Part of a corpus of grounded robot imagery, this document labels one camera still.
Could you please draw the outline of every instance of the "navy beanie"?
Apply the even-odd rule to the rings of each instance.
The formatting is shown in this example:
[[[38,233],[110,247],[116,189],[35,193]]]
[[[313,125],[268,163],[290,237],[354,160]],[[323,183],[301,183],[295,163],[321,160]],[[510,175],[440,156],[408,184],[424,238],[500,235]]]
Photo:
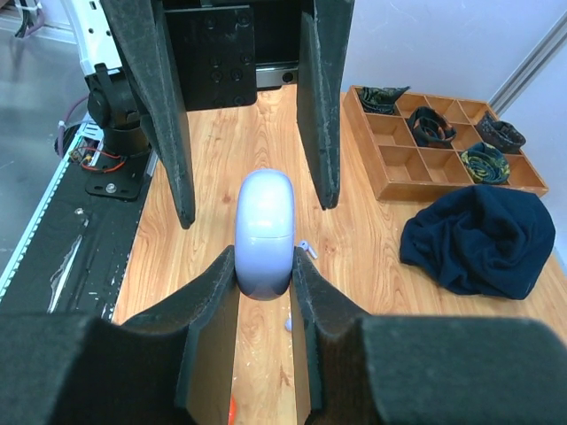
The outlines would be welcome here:
[[[536,195],[476,185],[443,196],[409,220],[400,260],[455,294],[524,299],[554,240],[553,221]]]

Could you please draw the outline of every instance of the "wooden tray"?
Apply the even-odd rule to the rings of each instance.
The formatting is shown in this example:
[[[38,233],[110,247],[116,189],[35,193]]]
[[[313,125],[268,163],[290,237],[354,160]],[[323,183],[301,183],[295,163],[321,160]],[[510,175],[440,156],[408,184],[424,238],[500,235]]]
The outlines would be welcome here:
[[[395,115],[365,113],[352,86],[345,97],[346,116],[362,156],[376,199],[434,201],[446,193],[475,184],[459,154],[482,138],[475,125],[486,111],[497,115],[484,102],[406,93],[396,102]],[[418,106],[430,106],[455,127],[453,149],[418,147],[406,118]],[[548,186],[520,151],[506,155],[510,177],[502,187],[535,193],[539,197]]]

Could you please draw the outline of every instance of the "gray floor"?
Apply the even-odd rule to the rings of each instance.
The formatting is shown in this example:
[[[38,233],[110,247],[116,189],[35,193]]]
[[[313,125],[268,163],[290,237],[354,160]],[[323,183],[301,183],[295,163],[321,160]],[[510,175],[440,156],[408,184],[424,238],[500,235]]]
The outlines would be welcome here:
[[[0,58],[1,274],[58,166],[57,124],[88,90],[73,44],[0,29]]]

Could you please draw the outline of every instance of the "white wall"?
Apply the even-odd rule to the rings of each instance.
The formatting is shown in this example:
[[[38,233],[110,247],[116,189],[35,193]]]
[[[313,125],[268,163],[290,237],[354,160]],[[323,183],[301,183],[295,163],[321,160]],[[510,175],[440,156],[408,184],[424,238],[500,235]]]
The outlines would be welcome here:
[[[355,0],[350,85],[489,100],[567,0]]]
[[[525,135],[524,152],[549,186],[543,203],[551,212],[555,249],[567,263],[567,45],[502,114]]]

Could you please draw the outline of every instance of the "wooden surface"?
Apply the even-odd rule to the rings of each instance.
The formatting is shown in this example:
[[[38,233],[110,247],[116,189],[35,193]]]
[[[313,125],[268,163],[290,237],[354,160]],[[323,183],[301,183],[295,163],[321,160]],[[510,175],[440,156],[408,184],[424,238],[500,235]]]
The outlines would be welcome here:
[[[314,246],[322,275],[367,311],[533,317],[567,341],[567,281],[555,258],[525,301],[458,297],[418,268],[400,264],[401,230],[425,204],[374,199],[344,114],[341,196],[338,208],[323,212],[299,139],[295,96],[289,87],[260,94],[250,107],[190,114],[197,221],[181,230],[158,166],[114,314],[117,322],[194,279],[234,243],[241,182],[257,168],[273,167],[286,172],[295,189],[297,240]],[[284,330],[288,312],[287,294],[265,303],[241,296],[233,378],[237,423],[296,421],[291,334]]]

